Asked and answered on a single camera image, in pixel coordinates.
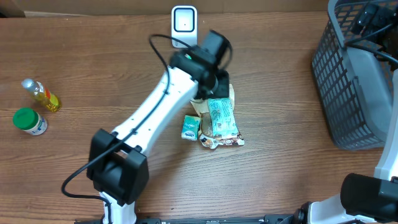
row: wooden table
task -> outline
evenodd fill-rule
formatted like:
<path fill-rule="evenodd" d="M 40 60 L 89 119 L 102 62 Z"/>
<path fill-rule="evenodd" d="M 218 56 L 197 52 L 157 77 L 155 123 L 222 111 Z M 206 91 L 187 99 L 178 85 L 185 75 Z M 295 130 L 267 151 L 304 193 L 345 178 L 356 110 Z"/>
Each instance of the wooden table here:
<path fill-rule="evenodd" d="M 234 47 L 228 68 L 243 147 L 207 150 L 180 139 L 173 118 L 149 157 L 150 181 L 138 213 L 162 218 L 249 217 L 292 213 L 340 191 L 350 172 L 372 175 L 381 150 L 349 152 L 331 142 L 310 72 L 326 12 L 200 14 Z M 0 20 L 0 223 L 71 223 L 103 214 L 97 200 L 67 198 L 63 180 L 88 160 L 99 128 L 111 131 L 153 90 L 163 72 L 149 34 L 170 33 L 170 16 Z M 156 46 L 168 58 L 169 40 Z M 36 105 L 24 78 L 46 84 L 63 102 L 58 113 Z M 29 136 L 12 125 L 20 107 L 49 128 Z M 85 174 L 67 188 L 97 194 Z"/>

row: bottle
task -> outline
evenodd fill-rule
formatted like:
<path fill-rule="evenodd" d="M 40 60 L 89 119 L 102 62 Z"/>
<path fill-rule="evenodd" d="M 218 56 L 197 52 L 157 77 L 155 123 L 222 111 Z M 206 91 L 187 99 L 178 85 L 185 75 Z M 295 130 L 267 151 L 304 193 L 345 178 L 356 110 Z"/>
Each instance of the bottle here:
<path fill-rule="evenodd" d="M 43 84 L 27 78 L 22 81 L 22 86 L 30 93 L 33 99 L 37 100 L 50 111 L 57 112 L 61 109 L 61 101 L 44 87 Z"/>
<path fill-rule="evenodd" d="M 31 135 L 43 134 L 48 126 L 47 121 L 30 108 L 17 110 L 12 118 L 12 122 L 17 128 Z"/>

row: laundry basket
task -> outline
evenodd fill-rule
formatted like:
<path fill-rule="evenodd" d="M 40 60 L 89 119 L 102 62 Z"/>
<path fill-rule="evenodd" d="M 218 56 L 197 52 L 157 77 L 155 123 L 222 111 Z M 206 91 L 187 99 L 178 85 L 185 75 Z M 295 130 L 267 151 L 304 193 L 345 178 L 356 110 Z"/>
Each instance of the laundry basket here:
<path fill-rule="evenodd" d="M 398 1 L 331 0 L 329 21 L 312 58 L 312 73 L 330 136 L 340 149 L 383 147 L 392 111 L 392 72 L 373 54 L 346 48 L 366 6 L 392 10 Z M 370 41 L 357 43 L 379 49 Z"/>

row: yellow liquid bottle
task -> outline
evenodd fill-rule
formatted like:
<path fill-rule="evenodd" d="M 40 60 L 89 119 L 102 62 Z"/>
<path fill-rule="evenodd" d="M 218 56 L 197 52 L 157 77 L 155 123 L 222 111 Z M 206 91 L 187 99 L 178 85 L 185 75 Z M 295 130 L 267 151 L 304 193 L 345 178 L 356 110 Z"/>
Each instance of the yellow liquid bottle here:
<path fill-rule="evenodd" d="M 44 87 L 43 84 L 27 78 L 22 81 L 22 86 L 30 93 L 33 99 L 50 111 L 57 112 L 61 109 L 62 104 L 60 99 Z"/>

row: bottle cap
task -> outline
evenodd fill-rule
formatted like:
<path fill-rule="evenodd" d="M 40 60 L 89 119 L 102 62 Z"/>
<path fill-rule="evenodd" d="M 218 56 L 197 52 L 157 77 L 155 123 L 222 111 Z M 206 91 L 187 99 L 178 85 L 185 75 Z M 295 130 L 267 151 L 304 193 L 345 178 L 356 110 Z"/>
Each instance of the bottle cap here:
<path fill-rule="evenodd" d="M 39 115 L 30 108 L 21 108 L 15 112 L 12 122 L 22 130 L 33 128 L 39 121 Z"/>
<path fill-rule="evenodd" d="M 26 78 L 21 84 L 27 90 L 35 90 L 35 82 L 31 78 Z"/>

